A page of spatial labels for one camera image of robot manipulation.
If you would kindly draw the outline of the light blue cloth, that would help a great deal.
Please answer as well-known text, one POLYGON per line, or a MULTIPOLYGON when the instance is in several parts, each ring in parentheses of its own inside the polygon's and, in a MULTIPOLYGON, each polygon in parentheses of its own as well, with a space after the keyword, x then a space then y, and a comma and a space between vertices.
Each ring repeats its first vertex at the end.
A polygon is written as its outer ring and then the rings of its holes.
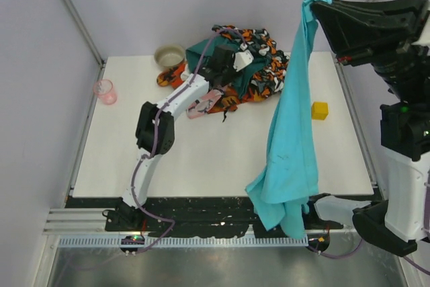
POLYGON ((316 2, 303 0, 284 88, 269 127, 266 164, 245 188, 266 230, 281 227, 293 239, 305 236, 302 215, 308 200, 318 194, 318 167, 312 136, 308 64, 318 29, 311 10, 316 2))

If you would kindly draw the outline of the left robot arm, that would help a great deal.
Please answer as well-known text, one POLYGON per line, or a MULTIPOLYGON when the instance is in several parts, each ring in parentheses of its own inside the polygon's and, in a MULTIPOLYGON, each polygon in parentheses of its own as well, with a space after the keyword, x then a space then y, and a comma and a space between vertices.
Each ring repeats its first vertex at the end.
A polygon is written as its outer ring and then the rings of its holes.
POLYGON ((175 141, 176 119, 211 86, 223 85, 236 75, 236 55, 230 46, 216 46, 207 63, 199 63, 196 72, 171 95, 157 104, 148 101, 142 105, 135 132, 140 156, 132 172, 130 187, 107 216, 107 231, 139 231, 142 228, 145 218, 142 207, 146 203, 155 168, 175 141))

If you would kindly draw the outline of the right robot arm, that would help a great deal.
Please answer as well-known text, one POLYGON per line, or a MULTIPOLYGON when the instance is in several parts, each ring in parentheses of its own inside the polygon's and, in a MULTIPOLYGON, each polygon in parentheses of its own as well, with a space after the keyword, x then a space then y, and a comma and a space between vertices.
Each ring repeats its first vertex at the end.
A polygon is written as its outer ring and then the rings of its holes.
POLYGON ((429 240, 429 0, 314 1, 342 65, 371 65, 397 97, 381 106, 389 197, 353 211, 366 242, 399 257, 429 240))

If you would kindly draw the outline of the dark teal cloth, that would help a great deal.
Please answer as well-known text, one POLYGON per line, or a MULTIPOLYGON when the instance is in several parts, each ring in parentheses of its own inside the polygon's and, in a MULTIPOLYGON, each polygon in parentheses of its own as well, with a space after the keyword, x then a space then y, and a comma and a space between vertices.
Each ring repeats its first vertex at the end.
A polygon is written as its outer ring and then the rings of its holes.
MULTIPOLYGON (((201 42, 190 46, 185 51, 185 57, 191 72, 197 67, 200 56, 203 49, 208 43, 208 39, 202 40, 201 42)), ((212 43, 209 45, 207 51, 205 51, 203 65, 212 56, 214 48, 219 45, 228 45, 234 49, 235 52, 239 51, 239 46, 242 44, 241 39, 229 40, 228 38, 217 36, 213 39, 212 43)), ((247 45, 251 51, 254 59, 253 62, 247 66, 242 73, 241 77, 237 77, 233 82, 232 86, 238 93, 238 96, 242 98, 248 88, 249 81, 251 77, 265 68, 270 63, 270 58, 267 56, 269 50, 265 47, 261 47, 263 43, 257 41, 248 41, 247 45)))

